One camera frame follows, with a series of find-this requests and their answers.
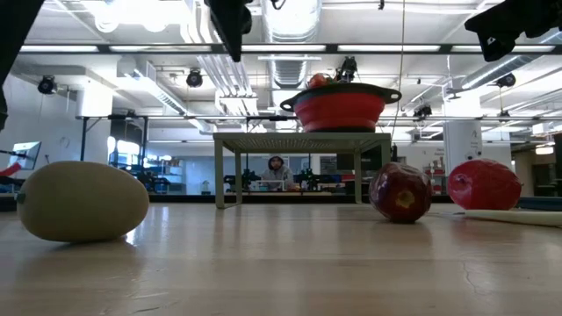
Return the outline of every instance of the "desk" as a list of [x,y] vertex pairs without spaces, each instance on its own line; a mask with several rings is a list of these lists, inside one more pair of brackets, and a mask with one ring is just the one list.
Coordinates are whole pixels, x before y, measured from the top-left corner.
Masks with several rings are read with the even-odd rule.
[[[389,133],[215,133],[215,203],[224,209],[242,202],[242,154],[353,154],[355,166],[355,200],[361,204],[361,153],[381,146],[381,161],[390,161]],[[222,150],[234,153],[236,169],[236,203],[225,205]]]

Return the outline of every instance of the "table surface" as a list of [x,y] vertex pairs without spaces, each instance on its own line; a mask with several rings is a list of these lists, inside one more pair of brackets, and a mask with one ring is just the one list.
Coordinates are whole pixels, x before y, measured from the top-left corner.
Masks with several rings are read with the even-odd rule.
[[151,205],[123,240],[42,241],[0,213],[2,315],[541,315],[562,308],[557,228],[434,205]]
[[353,153],[367,151],[383,141],[390,143],[388,133],[215,133],[230,151],[243,153]]

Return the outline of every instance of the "ceiling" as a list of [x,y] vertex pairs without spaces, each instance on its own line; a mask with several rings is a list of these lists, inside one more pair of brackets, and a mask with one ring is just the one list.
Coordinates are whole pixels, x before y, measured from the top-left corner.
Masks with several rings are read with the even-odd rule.
[[[150,0],[140,0],[138,4],[142,6],[149,2]],[[477,8],[487,9],[499,2],[497,0],[407,0],[404,15],[404,42],[477,44],[476,34],[467,32],[463,23],[476,13]],[[136,24],[135,17],[127,18],[127,22],[119,25],[115,31],[100,32],[96,27],[94,14],[92,14],[92,10],[100,5],[104,5],[104,2],[98,0],[46,0],[29,32],[26,44],[185,43],[180,32],[180,23],[183,23],[182,21],[187,19],[188,15],[187,11],[184,11],[184,0],[160,1],[158,11],[147,13],[151,14],[147,17],[166,21],[168,25],[161,32],[147,31],[139,17],[136,18],[140,22]],[[379,11],[376,1],[324,0],[315,42],[401,43],[403,22],[401,5],[400,0],[386,0],[385,9]],[[249,7],[253,13],[253,27],[250,34],[244,36],[243,41],[244,43],[263,43],[266,31],[262,23],[260,1],[254,1]],[[552,32],[539,39],[521,37],[518,42],[538,43],[550,34]],[[133,108],[140,114],[163,114],[162,104],[156,98],[145,91],[132,89],[123,84],[123,78],[119,78],[116,71],[116,64],[121,57],[119,55],[22,54],[18,57],[18,64],[29,68],[45,65],[85,67],[124,92],[116,98],[114,107]],[[323,54],[319,57],[321,57],[320,60],[308,62],[307,76],[318,72],[334,73],[335,68],[341,66],[344,55]],[[202,68],[197,56],[143,54],[135,55],[135,59],[139,65],[150,61],[157,70],[158,83],[173,94],[174,98],[183,102],[191,113],[220,114],[215,106],[216,88],[205,70],[202,70],[204,83],[201,87],[189,88],[185,82],[190,68]],[[408,115],[411,115],[411,110],[418,105],[417,103],[410,104],[409,101],[427,88],[442,83],[449,76],[469,75],[486,66],[479,55],[451,55],[450,57],[447,55],[404,55],[402,57],[399,54],[361,54],[356,56],[356,60],[358,65],[356,82],[400,90],[403,94],[400,107],[405,106],[403,110]],[[256,93],[257,109],[260,114],[284,114],[277,108],[278,100],[290,97],[297,91],[272,91],[268,62],[259,61],[257,55],[245,55],[242,62],[252,90]],[[517,78],[517,85],[511,89],[504,89],[501,97],[497,87],[484,86],[477,89],[483,114],[495,116],[500,112],[502,105],[508,107],[527,102],[559,89],[558,83],[562,79],[560,70],[562,70],[562,56],[545,56],[515,70],[513,74]],[[441,113],[442,103],[443,100],[440,97],[431,101],[434,115]],[[540,115],[546,111],[552,112],[559,107],[562,110],[559,98],[554,97],[548,102],[538,103],[524,111],[519,111],[516,115]],[[390,104],[382,115],[393,116],[397,113],[397,109],[397,104]],[[271,127],[267,123],[264,124],[267,128]],[[155,125],[158,127],[190,126],[189,123],[171,121],[159,121]],[[399,125],[412,126],[414,124],[406,122],[399,123]],[[525,132],[529,125],[530,123],[526,122],[515,124],[512,127],[519,126],[520,128],[515,128],[512,132]]]

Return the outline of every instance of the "person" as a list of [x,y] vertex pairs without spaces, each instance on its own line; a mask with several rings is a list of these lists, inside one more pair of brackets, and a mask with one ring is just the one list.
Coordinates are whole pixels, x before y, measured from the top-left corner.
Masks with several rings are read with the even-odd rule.
[[[273,156],[268,161],[268,168],[262,173],[262,180],[273,181],[283,180],[285,182],[285,190],[289,190],[293,185],[292,172],[285,166],[283,158]],[[268,187],[268,190],[282,190],[283,186],[280,182],[265,182],[263,185]]]

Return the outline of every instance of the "melon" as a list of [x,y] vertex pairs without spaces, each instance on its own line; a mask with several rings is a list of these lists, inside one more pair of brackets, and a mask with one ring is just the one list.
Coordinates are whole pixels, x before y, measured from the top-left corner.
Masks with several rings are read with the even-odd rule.
[[54,162],[33,172],[17,196],[25,228],[47,241],[110,241],[148,211],[145,187],[125,171],[95,162]]

